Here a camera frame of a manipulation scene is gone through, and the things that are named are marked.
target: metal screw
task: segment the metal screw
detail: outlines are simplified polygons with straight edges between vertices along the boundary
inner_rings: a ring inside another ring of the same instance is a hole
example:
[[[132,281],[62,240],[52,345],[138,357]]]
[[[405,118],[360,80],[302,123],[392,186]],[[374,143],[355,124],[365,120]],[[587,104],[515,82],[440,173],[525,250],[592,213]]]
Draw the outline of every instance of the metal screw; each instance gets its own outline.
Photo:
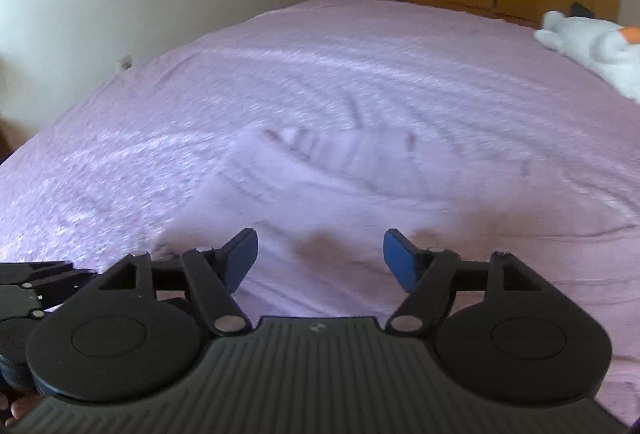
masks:
[[[213,326],[223,333],[235,333],[245,328],[246,322],[238,315],[223,315],[213,322]]]
[[[391,320],[391,327],[404,333],[418,331],[422,326],[423,322],[415,315],[399,315]]]

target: white stuffed toy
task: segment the white stuffed toy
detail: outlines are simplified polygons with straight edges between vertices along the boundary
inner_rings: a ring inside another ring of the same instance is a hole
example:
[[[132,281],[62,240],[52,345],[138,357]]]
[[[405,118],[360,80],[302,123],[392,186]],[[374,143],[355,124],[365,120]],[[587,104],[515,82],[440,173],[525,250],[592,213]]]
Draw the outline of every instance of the white stuffed toy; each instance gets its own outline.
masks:
[[[534,36],[640,103],[640,28],[548,12]]]

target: pink bedsheet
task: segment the pink bedsheet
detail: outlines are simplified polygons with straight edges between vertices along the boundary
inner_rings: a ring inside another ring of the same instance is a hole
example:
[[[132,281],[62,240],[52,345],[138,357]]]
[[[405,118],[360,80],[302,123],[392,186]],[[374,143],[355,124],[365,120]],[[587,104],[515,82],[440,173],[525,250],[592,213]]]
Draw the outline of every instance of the pink bedsheet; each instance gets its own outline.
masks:
[[[614,348],[629,374],[607,396],[623,397],[616,412],[630,420],[640,414],[640,108],[531,34],[436,8],[316,0],[202,37],[114,78],[2,165],[1,257],[104,268],[151,249],[245,127],[410,129],[468,162],[517,164],[522,176],[548,166],[560,190],[607,210],[552,280],[606,289],[601,309],[626,325]],[[435,186],[455,175],[425,160]],[[552,221],[557,194],[538,199]],[[517,213],[503,210],[505,221]],[[600,240],[607,254],[590,249]]]

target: bed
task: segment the bed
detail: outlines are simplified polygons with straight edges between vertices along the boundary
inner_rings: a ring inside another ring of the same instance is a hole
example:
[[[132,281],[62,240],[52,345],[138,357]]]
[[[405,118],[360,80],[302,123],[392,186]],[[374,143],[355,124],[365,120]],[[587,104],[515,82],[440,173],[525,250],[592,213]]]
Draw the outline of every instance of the bed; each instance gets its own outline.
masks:
[[[118,75],[28,141],[0,167],[1,257],[103,270],[253,226],[252,318],[384,319],[402,299],[385,228],[469,258],[509,249],[605,326],[598,398],[630,423],[638,136],[637,104],[530,29],[314,0]]]

